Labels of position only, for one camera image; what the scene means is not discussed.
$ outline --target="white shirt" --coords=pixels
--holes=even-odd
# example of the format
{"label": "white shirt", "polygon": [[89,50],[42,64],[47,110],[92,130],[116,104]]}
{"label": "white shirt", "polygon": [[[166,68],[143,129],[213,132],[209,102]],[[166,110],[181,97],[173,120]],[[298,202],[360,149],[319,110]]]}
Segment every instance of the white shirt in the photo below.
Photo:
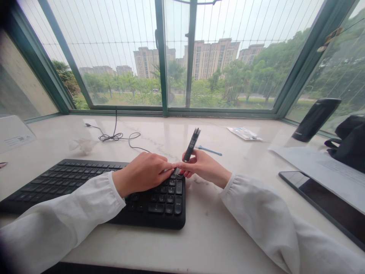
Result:
{"label": "white shirt", "polygon": [[[98,224],[122,210],[125,202],[111,173],[90,179],[69,195],[33,206],[0,229],[7,254],[16,258],[21,272],[41,273],[53,266]],[[220,195],[237,222],[285,272],[365,273],[364,259],[293,216],[284,200],[260,181],[232,174]]]}

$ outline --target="overcast sky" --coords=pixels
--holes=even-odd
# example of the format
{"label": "overcast sky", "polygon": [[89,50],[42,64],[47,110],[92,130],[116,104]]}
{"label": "overcast sky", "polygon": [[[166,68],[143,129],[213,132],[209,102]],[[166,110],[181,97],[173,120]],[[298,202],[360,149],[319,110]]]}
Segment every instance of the overcast sky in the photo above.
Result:
{"label": "overcast sky", "polygon": [[[154,0],[48,0],[78,67],[129,65],[136,73],[133,51],[155,49]],[[51,59],[66,61],[37,0],[19,0]],[[195,40],[221,38],[249,45],[288,40],[311,27],[323,0],[222,0],[198,5]],[[360,3],[355,14],[365,6]],[[184,55],[189,30],[189,5],[165,1],[166,40]]]}

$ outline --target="black cylinder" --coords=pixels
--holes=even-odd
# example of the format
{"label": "black cylinder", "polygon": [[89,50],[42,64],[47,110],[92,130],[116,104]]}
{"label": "black cylinder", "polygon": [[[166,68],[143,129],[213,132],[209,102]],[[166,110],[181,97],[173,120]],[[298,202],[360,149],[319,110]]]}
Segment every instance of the black cylinder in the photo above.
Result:
{"label": "black cylinder", "polygon": [[340,99],[321,98],[311,107],[292,137],[309,142],[341,103]]}

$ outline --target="blue plastic tool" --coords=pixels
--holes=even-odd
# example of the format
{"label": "blue plastic tool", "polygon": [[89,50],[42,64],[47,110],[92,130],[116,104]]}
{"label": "blue plastic tool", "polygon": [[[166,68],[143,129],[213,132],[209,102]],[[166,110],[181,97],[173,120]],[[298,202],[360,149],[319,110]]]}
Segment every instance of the blue plastic tool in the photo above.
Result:
{"label": "blue plastic tool", "polygon": [[215,152],[215,151],[209,150],[209,149],[207,149],[207,148],[204,148],[204,147],[202,147],[201,145],[200,145],[200,146],[198,146],[198,148],[199,148],[199,149],[206,150],[206,151],[213,152],[213,153],[215,153],[215,154],[218,154],[219,156],[222,156],[222,155],[223,155],[222,153],[218,153],[218,152]]}

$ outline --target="marble surface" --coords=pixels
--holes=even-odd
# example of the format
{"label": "marble surface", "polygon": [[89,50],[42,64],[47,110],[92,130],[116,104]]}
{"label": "marble surface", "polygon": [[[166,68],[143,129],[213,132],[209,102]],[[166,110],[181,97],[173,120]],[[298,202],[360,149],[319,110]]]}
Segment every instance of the marble surface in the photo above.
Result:
{"label": "marble surface", "polygon": [[[101,135],[98,129],[86,127],[85,123],[112,134],[115,118],[68,115],[29,124],[38,139],[0,154],[0,162],[9,162],[0,170],[0,200],[64,158],[130,162],[141,152],[130,148],[126,140],[98,142],[87,156],[79,150],[70,151],[71,140],[98,140]],[[244,126],[263,141],[243,141],[229,132],[227,126]],[[176,162],[180,161],[196,127],[202,130],[197,145],[222,153],[223,156],[211,156],[223,166],[257,177],[275,188],[292,213],[365,258],[362,250],[279,178],[278,172],[295,168],[268,150],[305,145],[324,150],[324,138],[315,136],[311,142],[301,143],[290,138],[293,126],[249,119],[122,116],[118,117],[116,132],[128,137],[138,131],[141,136],[131,141],[133,146]],[[180,273],[283,273],[224,207],[218,187],[195,176],[187,180],[187,187],[186,224],[182,230],[103,224],[63,261]],[[5,225],[14,217],[1,215],[0,220]]]}

